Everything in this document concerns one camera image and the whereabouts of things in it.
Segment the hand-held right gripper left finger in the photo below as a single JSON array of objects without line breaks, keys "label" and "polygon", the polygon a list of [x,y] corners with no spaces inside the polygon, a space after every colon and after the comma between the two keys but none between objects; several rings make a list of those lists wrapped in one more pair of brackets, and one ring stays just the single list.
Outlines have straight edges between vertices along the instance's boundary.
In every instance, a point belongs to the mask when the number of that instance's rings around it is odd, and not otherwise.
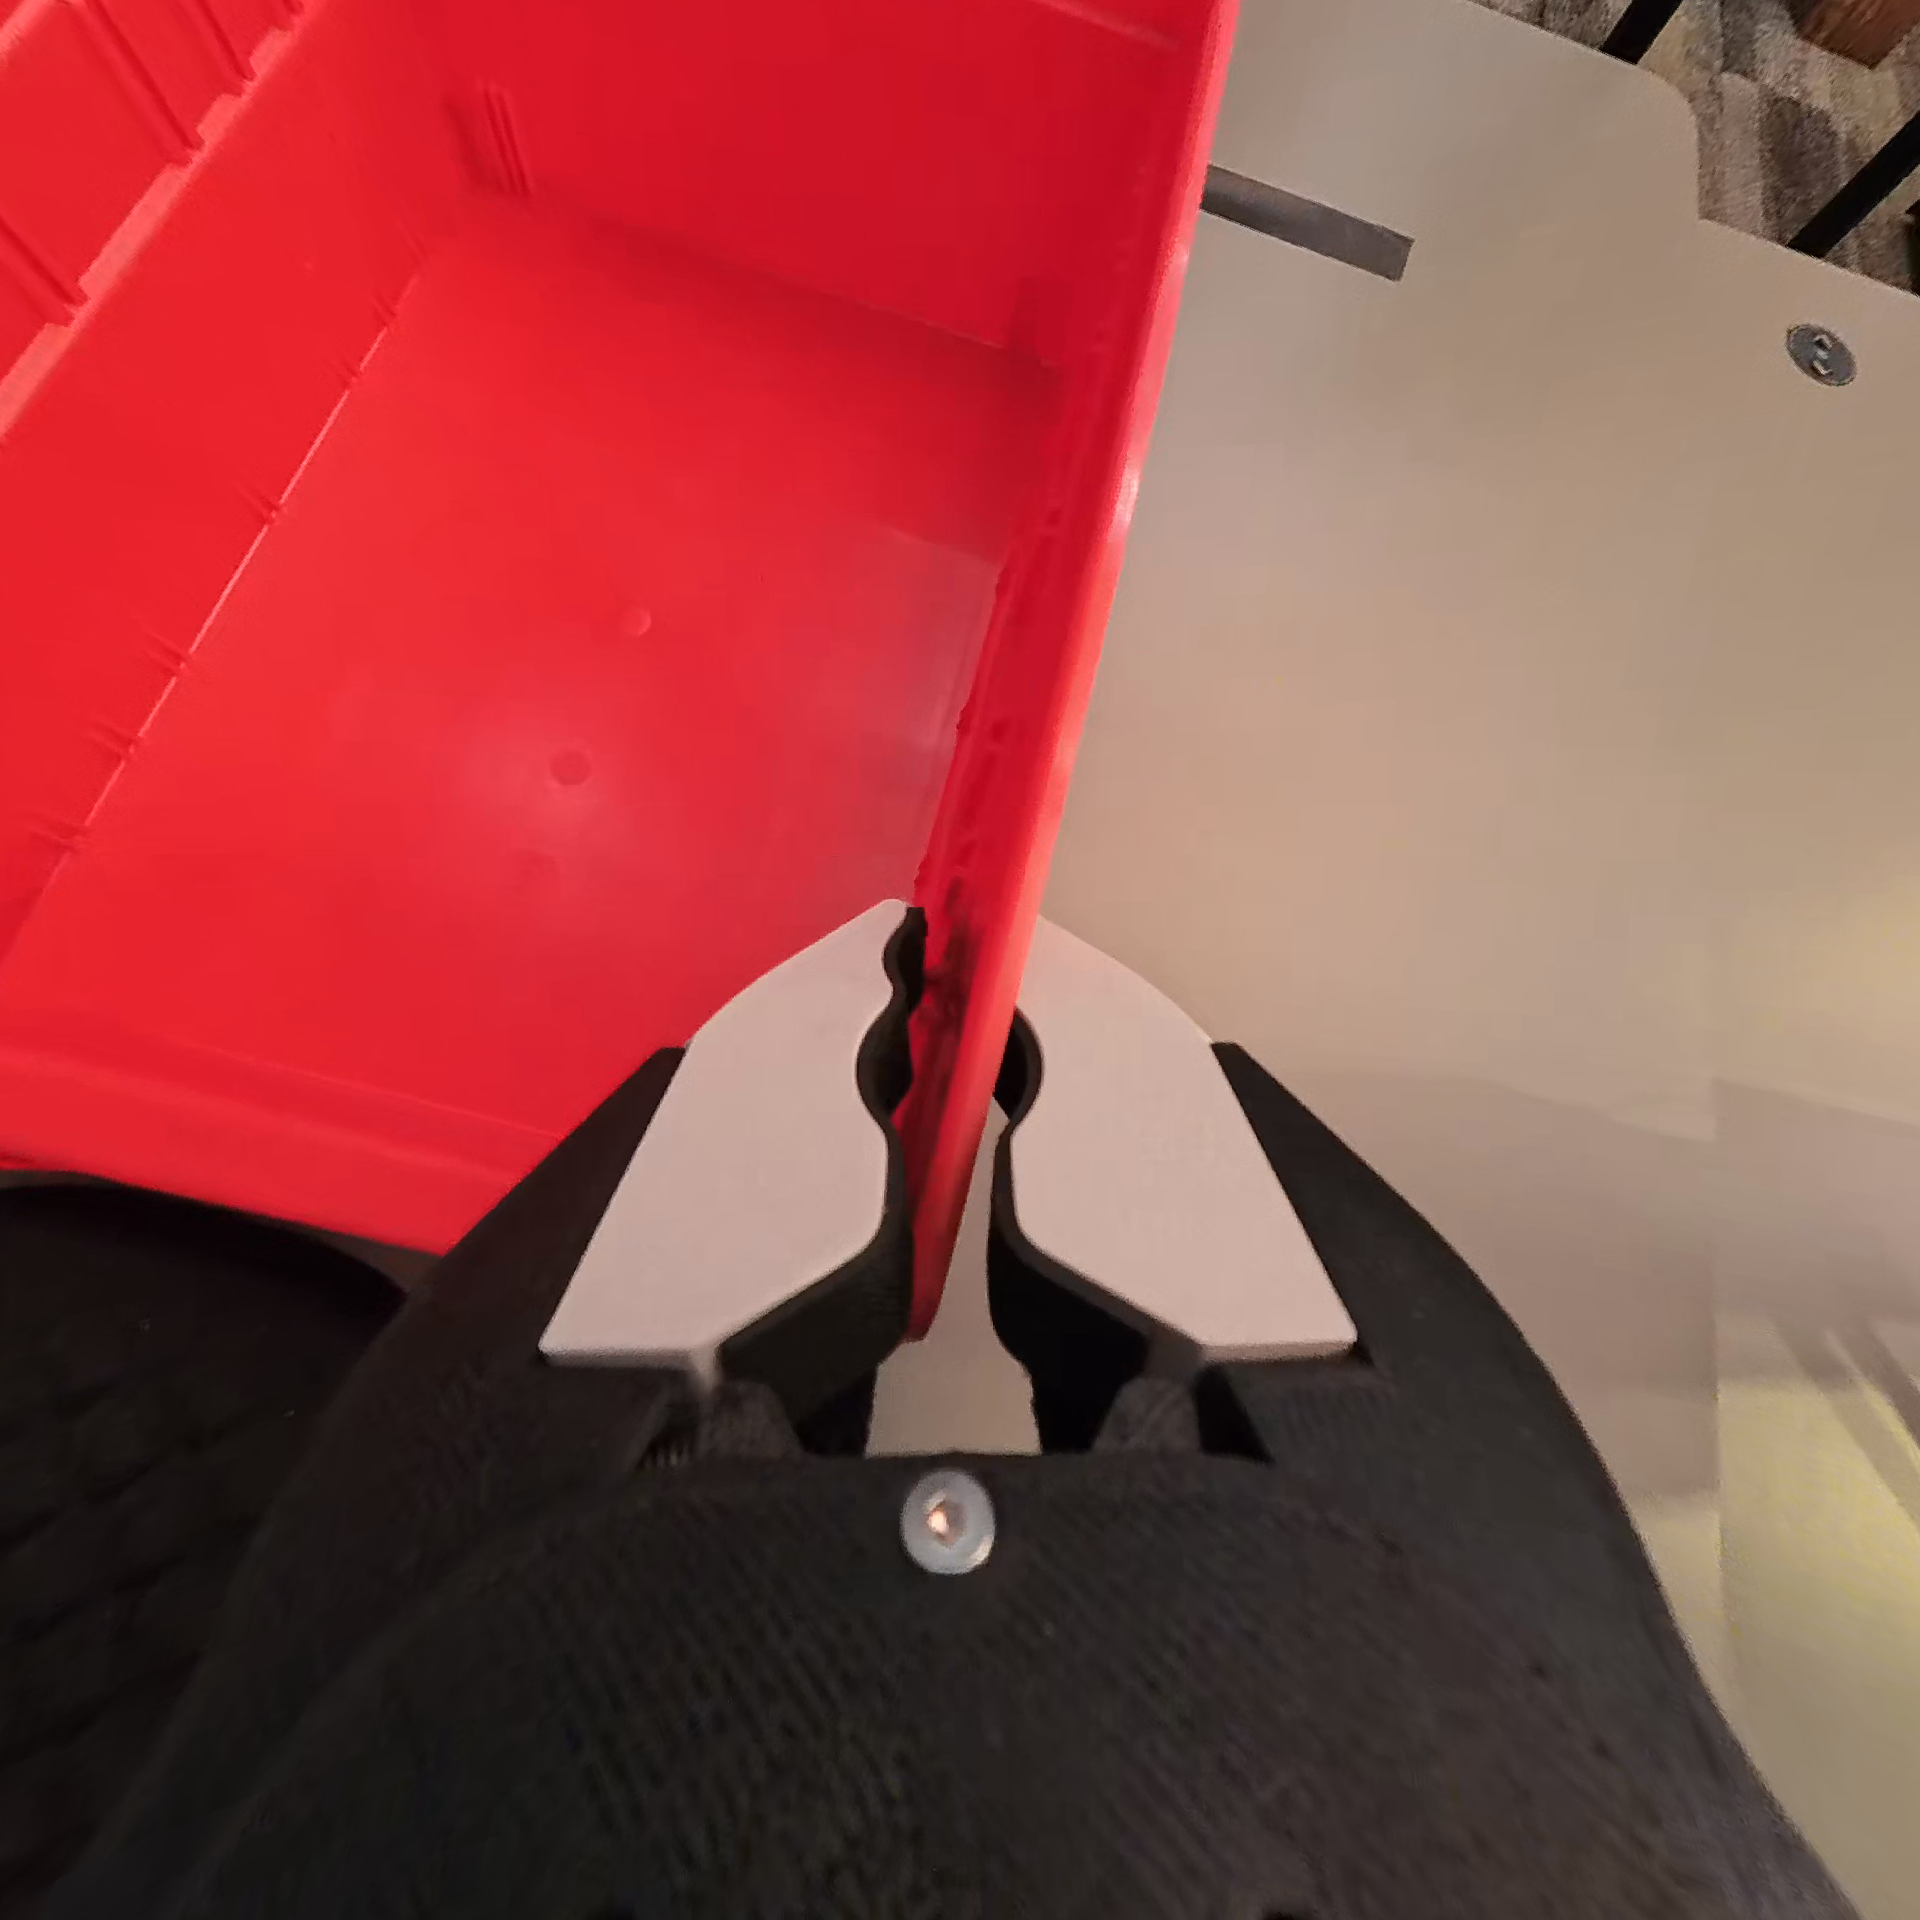
[{"label": "hand-held right gripper left finger", "polygon": [[861,1457],[914,1306],[898,1108],[923,914],[879,900],[680,1054],[540,1334],[562,1372],[752,1385],[804,1450]]}]

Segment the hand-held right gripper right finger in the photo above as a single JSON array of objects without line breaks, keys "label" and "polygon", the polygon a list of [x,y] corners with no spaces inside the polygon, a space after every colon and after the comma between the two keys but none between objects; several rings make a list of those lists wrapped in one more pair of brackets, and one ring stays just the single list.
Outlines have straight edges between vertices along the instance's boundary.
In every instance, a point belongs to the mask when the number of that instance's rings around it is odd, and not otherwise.
[{"label": "hand-held right gripper right finger", "polygon": [[987,1298],[1044,1454],[1085,1454],[1136,1385],[1346,1362],[1351,1309],[1209,1034],[1043,920],[995,1089]]}]

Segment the red plastic bin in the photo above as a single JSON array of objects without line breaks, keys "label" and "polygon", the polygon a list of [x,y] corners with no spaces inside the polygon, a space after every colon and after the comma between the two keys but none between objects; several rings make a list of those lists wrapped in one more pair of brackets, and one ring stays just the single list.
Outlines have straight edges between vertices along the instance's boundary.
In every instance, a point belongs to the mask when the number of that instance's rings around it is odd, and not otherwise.
[{"label": "red plastic bin", "polygon": [[940,1301],[1236,5],[5,5],[5,1172],[443,1250],[929,916]]}]

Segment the black quilted case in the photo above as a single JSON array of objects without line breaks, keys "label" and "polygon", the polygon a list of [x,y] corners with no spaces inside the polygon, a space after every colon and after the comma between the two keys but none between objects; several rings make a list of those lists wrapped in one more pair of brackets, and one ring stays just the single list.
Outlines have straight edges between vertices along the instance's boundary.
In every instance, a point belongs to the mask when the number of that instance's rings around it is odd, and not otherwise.
[{"label": "black quilted case", "polygon": [[269,1221],[2,1196],[2,1916],[122,1801],[328,1404],[403,1289]]}]

